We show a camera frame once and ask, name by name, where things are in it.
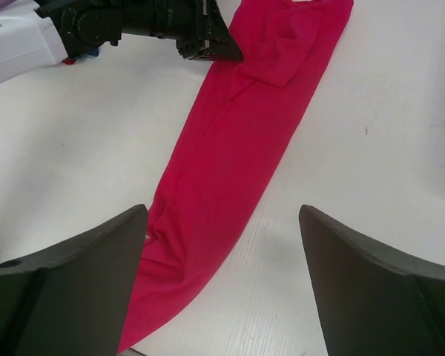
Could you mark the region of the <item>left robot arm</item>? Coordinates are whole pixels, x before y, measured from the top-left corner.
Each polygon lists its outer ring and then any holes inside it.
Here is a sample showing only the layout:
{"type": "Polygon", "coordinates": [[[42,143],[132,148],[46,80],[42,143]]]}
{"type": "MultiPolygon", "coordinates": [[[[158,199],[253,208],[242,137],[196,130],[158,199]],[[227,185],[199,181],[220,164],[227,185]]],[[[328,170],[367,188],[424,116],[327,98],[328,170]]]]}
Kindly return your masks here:
{"type": "Polygon", "coordinates": [[[172,39],[184,59],[243,59],[216,1],[0,1],[0,84],[95,55],[124,34],[172,39]]]}

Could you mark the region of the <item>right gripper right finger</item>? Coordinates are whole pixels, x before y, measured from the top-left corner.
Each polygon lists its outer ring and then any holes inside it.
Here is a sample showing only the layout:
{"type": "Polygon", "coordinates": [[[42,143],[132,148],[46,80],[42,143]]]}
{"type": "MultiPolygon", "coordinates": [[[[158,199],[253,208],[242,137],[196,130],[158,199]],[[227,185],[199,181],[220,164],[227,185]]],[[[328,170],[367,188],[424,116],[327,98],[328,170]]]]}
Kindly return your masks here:
{"type": "Polygon", "coordinates": [[[299,221],[329,355],[445,355],[445,266],[310,205],[299,221]]]}

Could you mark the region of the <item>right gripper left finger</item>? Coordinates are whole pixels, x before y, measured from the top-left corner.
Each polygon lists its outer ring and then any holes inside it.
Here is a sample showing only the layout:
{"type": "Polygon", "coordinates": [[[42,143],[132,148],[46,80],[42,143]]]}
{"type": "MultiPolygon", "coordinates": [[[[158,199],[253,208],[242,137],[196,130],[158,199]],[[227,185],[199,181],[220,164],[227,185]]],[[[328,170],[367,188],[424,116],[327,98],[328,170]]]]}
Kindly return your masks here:
{"type": "Polygon", "coordinates": [[[145,242],[135,205],[0,264],[0,355],[116,355],[145,242]]]}

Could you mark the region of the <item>crimson red t-shirt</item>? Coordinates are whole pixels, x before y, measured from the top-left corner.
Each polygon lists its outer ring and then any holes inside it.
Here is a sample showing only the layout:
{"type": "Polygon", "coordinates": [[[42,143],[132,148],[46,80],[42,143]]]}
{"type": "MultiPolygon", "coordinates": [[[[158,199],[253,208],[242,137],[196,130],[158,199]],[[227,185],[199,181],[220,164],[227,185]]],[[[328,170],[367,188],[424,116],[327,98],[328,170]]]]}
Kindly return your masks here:
{"type": "Polygon", "coordinates": [[[119,351],[178,315],[240,238],[349,21],[349,0],[243,1],[159,181],[119,351]]]}

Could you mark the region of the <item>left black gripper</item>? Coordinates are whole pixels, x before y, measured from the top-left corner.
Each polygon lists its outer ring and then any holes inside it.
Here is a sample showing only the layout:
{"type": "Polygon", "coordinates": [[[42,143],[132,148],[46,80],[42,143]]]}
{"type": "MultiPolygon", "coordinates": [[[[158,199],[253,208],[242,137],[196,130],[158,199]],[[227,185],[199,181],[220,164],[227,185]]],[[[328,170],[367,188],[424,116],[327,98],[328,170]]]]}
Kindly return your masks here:
{"type": "Polygon", "coordinates": [[[173,40],[184,59],[243,60],[216,1],[121,1],[116,12],[120,33],[173,40]]]}

